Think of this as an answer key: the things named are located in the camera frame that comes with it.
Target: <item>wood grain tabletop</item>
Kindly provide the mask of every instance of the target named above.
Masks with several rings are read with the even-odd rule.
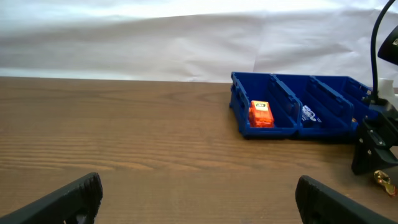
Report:
[[[301,223],[309,175],[398,222],[353,145],[245,140],[229,84],[0,78],[0,216],[89,173],[96,223]],[[398,183],[398,168],[386,170]]]

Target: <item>orange snack bag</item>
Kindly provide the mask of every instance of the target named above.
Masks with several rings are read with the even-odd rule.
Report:
[[[273,128],[274,117],[269,103],[252,100],[249,108],[249,122],[254,128]]]

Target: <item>bin compartment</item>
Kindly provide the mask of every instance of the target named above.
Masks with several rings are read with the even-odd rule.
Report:
[[[239,132],[248,137],[287,138],[297,132],[301,118],[299,100],[275,75],[233,72],[231,103],[238,120]],[[252,128],[248,120],[250,102],[267,101],[274,117],[273,128]]]
[[[358,124],[368,116],[376,119],[377,111],[369,109],[369,105],[364,103],[362,99],[371,94],[371,89],[366,85],[354,80],[351,77],[344,76],[315,76],[324,84],[341,94],[346,100],[354,106],[354,118]]]
[[[307,105],[322,121],[319,126],[305,128],[298,123],[301,138],[347,138],[353,130],[353,104],[308,75],[275,75],[289,87],[302,105]]]

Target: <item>wrinkled white fabric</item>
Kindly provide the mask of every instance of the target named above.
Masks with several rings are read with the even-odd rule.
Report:
[[[230,82],[232,71],[348,75],[371,85],[387,0],[3,0],[0,75]],[[377,47],[398,26],[398,2]],[[378,59],[379,75],[398,66]]]

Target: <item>blue bin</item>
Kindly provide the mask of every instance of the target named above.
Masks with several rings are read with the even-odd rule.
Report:
[[[315,76],[324,84],[340,93],[346,100],[354,105],[354,118],[358,124],[367,116],[376,119],[378,112],[369,109],[369,104],[362,101],[371,94],[371,89],[351,77],[343,76]]]
[[[287,138],[297,132],[301,119],[299,100],[274,75],[233,72],[231,103],[239,132],[245,137]],[[252,128],[248,120],[250,102],[267,101],[274,116],[274,128]]]
[[[308,75],[275,75],[322,121],[319,127],[305,128],[299,123],[301,138],[346,138],[353,130],[352,103],[326,84]]]

